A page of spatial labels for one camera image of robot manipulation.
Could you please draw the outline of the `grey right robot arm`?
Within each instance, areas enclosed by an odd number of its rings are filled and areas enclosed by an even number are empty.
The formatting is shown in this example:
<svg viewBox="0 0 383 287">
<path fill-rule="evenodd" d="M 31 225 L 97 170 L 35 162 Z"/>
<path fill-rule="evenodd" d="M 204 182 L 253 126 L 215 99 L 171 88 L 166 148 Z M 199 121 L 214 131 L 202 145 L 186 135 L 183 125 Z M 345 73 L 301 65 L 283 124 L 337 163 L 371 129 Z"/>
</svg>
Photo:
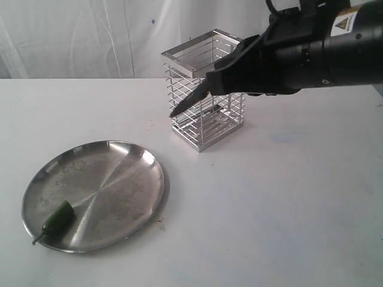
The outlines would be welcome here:
<svg viewBox="0 0 383 287">
<path fill-rule="evenodd" d="M 382 2 L 301 1 L 215 64 L 213 95 L 294 94 L 306 88 L 382 83 Z"/>
</svg>

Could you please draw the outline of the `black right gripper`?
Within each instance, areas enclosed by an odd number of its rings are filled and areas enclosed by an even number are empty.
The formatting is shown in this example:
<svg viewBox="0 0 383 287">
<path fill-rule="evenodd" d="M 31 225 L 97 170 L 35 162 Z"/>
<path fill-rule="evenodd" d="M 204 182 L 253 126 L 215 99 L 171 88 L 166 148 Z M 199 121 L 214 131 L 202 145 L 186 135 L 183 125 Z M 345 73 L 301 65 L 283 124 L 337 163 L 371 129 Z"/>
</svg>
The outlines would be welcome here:
<svg viewBox="0 0 383 287">
<path fill-rule="evenodd" d="M 268 7 L 269 26 L 240 41 L 206 73 L 212 95 L 293 94 L 332 84 L 326 64 L 332 6 Z"/>
</svg>

